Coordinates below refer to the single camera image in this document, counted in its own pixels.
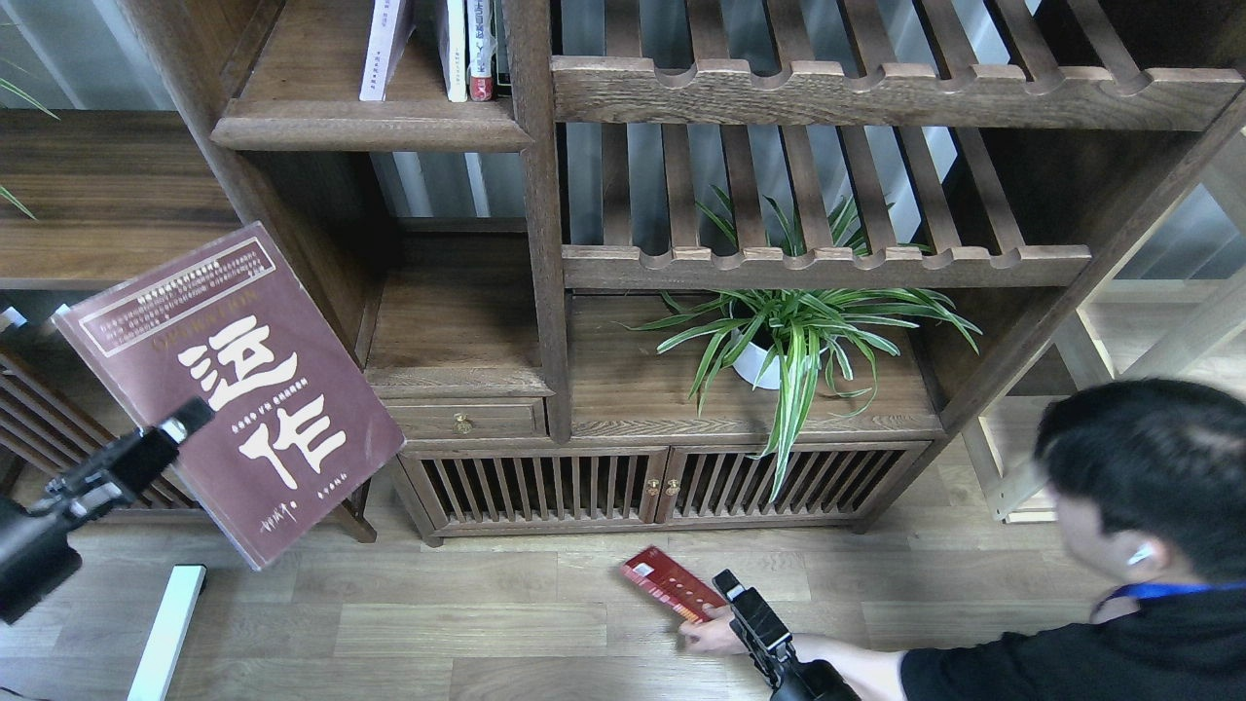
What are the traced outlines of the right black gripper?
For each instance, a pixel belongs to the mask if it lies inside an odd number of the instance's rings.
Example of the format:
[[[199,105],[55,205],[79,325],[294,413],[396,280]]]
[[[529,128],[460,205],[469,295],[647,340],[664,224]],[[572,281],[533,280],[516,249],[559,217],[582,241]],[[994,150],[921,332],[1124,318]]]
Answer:
[[[790,630],[755,586],[744,586],[730,570],[716,573],[713,585],[728,601],[734,616],[730,628],[753,665],[776,687],[770,700],[861,700],[831,664],[796,660]]]

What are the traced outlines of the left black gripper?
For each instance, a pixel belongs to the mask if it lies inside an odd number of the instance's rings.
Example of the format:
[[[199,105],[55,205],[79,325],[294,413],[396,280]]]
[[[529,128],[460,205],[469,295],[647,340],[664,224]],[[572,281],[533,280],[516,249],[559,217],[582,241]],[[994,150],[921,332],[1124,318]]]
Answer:
[[[64,584],[82,565],[69,545],[76,528],[138,499],[178,458],[181,445],[209,425],[216,412],[201,396],[169,413],[159,425],[121,436],[87,461],[46,486],[44,509],[26,510],[11,498],[1,502],[1,618],[19,619]]]

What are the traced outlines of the person's bare hand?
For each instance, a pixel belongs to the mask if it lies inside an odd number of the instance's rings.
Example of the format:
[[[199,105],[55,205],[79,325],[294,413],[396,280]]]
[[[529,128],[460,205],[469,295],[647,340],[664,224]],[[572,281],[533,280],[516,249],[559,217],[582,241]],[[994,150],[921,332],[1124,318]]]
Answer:
[[[705,613],[706,621],[680,624],[682,647],[701,655],[748,655],[748,647],[731,628],[733,609],[708,608]]]

